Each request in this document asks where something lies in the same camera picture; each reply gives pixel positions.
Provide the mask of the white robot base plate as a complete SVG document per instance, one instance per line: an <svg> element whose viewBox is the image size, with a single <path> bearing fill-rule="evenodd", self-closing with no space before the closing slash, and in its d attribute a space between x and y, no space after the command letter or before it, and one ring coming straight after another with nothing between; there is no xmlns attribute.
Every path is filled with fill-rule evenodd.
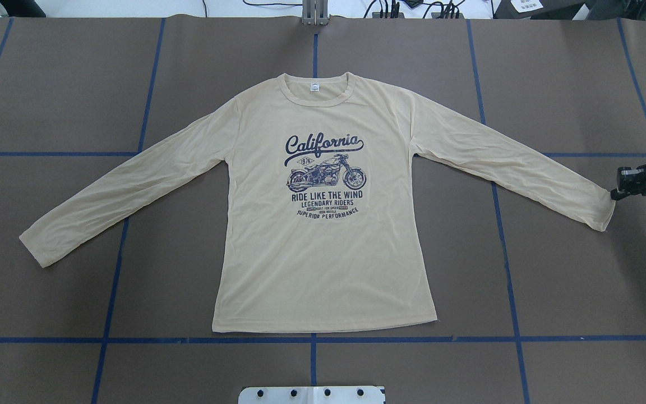
<svg viewBox="0 0 646 404"><path fill-rule="evenodd" d="M238 403L385 403L385 388L373 385L250 387Z"/></svg>

